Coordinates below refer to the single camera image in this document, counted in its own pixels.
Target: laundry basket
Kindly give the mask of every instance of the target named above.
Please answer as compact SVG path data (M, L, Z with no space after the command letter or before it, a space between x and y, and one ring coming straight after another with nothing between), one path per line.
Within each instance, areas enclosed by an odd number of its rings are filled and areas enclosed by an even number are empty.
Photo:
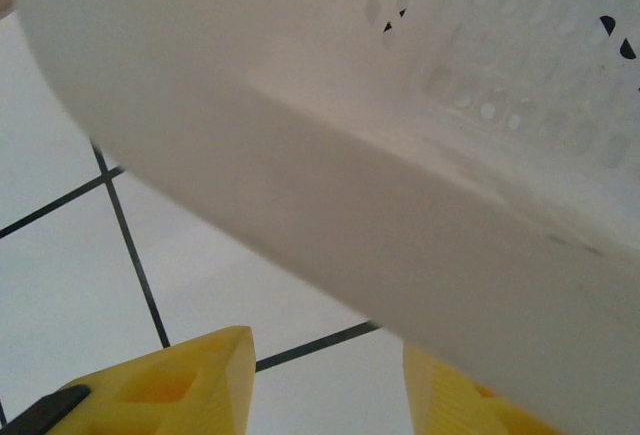
M640 0L17 0L79 125L575 433L640 426Z

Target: white plastic basket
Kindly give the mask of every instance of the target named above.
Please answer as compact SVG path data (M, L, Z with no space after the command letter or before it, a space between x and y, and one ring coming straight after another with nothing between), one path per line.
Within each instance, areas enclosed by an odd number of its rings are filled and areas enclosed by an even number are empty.
M574 433L640 426L639 4L17 0L127 167Z

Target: yellow plastic object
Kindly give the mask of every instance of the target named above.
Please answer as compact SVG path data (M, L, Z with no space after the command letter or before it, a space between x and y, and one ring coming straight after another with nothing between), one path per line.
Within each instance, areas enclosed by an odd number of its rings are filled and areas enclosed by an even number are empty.
M251 329L226 328L69 383L91 394L48 435L241 435L254 374Z
M560 433L409 344L404 377L415 435Z

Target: dark grout line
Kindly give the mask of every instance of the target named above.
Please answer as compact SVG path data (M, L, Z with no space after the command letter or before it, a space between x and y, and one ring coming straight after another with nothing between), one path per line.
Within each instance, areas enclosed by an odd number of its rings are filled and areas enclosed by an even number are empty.
M366 335L367 333L375 332L379 328L380 327L374 325L373 322L364 322L351 328L347 328L346 330L332 333L331 335L327 335L326 337L322 337L318 340L314 340L312 342L305 343L304 345L300 345L299 347L292 348L291 350L287 350L286 352L278 353L276 355L272 355L270 357L259 360L256 363L256 372L262 372L263 370L282 365L283 363L287 363L291 360L295 360L311 353L324 350L325 348L332 347L333 345L352 340L362 335Z
M102 155L100 149L95 145L93 146L93 153L96 156L96 161L98 162L100 171L103 174L108 173L107 163L104 160L104 156ZM153 324L155 325L156 332L158 333L158 337L160 338L162 348L170 347L171 343L169 343L169 337L167 336L164 324L162 323L162 318L160 317L160 312L158 310L158 306L156 305L156 301L153 298L153 293L151 292L149 281L147 280L147 276L144 273L144 269L142 268L142 262L140 260L140 256L138 255L136 245L133 242L133 236L131 235L129 225L127 224L127 220L124 216L124 211L122 210L122 204L120 203L120 198L118 197L118 193L116 192L116 187L113 185L112 179L105 180L105 185L107 187L107 192L109 193L109 199L111 200L113 211L115 212L116 219L118 220L118 225L120 226L120 231L122 232L122 237L124 238L124 243L127 246L127 251L129 252L129 257L131 258L131 263L133 263L133 268L136 272L136 275L138 276L138 282L140 282L140 288L142 288L144 299L147 302L147 307L149 308L149 312L151 313Z
M7 424L7 417L4 414L4 408L2 408L2 400L0 399L0 428Z
M84 195L85 193L90 192L91 190L93 190L96 187L99 187L106 181L111 181L112 179L114 179L115 177L117 177L123 172L124 170L122 168L116 167L116 168L112 168L111 170L108 170L107 172L101 173L100 176L94 178L93 180L89 180L84 185L80 185L78 188L72 190L66 195L63 195L62 197L36 210L35 212L30 213L26 217L21 218L17 222L14 222L11 225L3 228L2 230L0 230L0 239L3 239L4 237L11 235L13 232L20 230L23 227L26 227L30 223L35 222L36 220L44 217L45 215L53 212L54 210L57 210L63 205L66 205L67 203Z

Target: floor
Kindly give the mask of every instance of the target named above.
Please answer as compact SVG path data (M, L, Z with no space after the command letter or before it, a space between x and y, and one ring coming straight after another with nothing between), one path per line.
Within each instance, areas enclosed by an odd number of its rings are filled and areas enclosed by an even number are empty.
M0 422L84 374L254 330L249 434L410 434L402 343L94 149L0 22Z

